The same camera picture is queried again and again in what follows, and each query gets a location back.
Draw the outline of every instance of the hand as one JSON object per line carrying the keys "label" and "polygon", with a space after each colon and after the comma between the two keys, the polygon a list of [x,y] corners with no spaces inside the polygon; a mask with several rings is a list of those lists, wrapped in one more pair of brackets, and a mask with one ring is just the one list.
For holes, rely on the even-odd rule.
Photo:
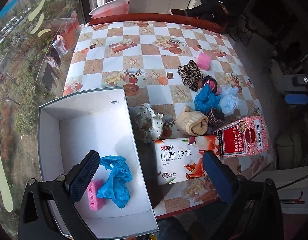
{"label": "hand", "polygon": [[226,14],[229,14],[229,12],[227,11],[227,9],[226,9],[226,6],[225,6],[225,5],[223,5],[223,6],[222,6],[222,8],[223,8],[223,10],[224,10],[224,12],[225,12]]}

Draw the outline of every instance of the checkered tablecloth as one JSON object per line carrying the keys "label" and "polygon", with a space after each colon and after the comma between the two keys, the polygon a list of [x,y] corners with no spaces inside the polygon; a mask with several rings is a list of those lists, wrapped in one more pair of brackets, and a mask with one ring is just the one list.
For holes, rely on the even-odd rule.
{"label": "checkered tablecloth", "polygon": [[[191,59],[196,61],[201,52],[212,57],[209,71],[202,70],[204,76],[214,77],[221,86],[228,83],[239,88],[239,109],[227,118],[227,123],[262,115],[253,82],[225,36],[165,22],[115,22],[84,27],[74,50],[64,95],[78,90],[124,86],[132,122],[141,105],[150,103],[165,116],[163,138],[183,138],[186,136],[177,130],[175,120],[185,105],[194,109],[197,93],[183,85],[177,70]],[[235,174],[249,179],[273,159],[270,146],[270,150],[256,156],[222,161]],[[171,189],[154,208],[156,216],[188,210],[216,196],[206,178],[167,186]]]}

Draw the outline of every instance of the man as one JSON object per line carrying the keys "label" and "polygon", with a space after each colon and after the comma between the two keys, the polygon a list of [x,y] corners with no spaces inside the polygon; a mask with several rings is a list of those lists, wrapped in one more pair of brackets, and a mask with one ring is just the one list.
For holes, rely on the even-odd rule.
{"label": "man", "polygon": [[171,9],[174,15],[199,17],[202,20],[224,25],[241,14],[240,0],[201,0],[193,9]]}

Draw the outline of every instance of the white cardboard box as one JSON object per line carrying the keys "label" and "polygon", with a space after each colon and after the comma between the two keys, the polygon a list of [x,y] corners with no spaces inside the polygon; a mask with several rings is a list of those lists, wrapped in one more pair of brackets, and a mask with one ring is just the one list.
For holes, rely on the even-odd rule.
{"label": "white cardboard box", "polygon": [[158,184],[172,184],[203,177],[203,154],[210,150],[219,155],[216,135],[163,139],[151,142],[155,149]]}
{"label": "white cardboard box", "polygon": [[[99,239],[124,239],[158,231],[122,87],[77,92],[40,107],[38,153],[43,181],[67,174],[90,150],[97,151],[100,157],[123,156],[132,174],[132,181],[126,183],[130,200],[125,208],[106,199],[101,210],[91,211],[87,192],[75,203],[93,233]],[[109,174],[110,170],[100,166],[93,179],[105,182]],[[61,232],[70,236],[54,201],[50,206]]]}

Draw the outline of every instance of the barcode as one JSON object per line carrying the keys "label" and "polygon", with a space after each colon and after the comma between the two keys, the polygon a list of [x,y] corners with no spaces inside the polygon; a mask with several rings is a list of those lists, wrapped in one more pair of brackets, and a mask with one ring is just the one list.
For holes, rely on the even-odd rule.
{"label": "barcode", "polygon": [[261,150],[263,149],[263,143],[262,143],[262,134],[261,134],[261,126],[260,121],[258,119],[254,120],[255,128],[256,128],[256,135],[257,135],[257,149]]}

